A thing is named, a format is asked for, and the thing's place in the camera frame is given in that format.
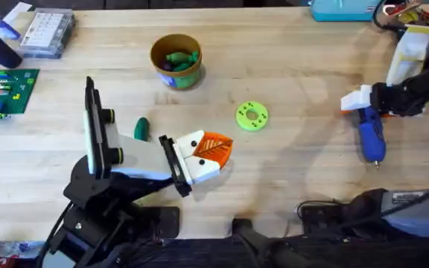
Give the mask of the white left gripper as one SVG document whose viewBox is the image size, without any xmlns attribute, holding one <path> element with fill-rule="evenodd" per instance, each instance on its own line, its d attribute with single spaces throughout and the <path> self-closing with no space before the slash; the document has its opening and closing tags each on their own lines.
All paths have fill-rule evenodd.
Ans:
<svg viewBox="0 0 429 268">
<path fill-rule="evenodd" d="M 135 182 L 166 182 L 174 185 L 183 197 L 190 194 L 191 185 L 218 176 L 233 147 L 231 138 L 203 130 L 176 138 L 186 172 L 172 139 L 162 135 L 156 144 L 149 142 L 150 122 L 147 118 L 141 117 L 137 121 L 131 136 L 120 134 L 115 122 L 107 124 L 105 130 L 108 144 L 116 149 L 118 157 L 112 164 L 112 172 L 122 173 Z"/>
</svg>

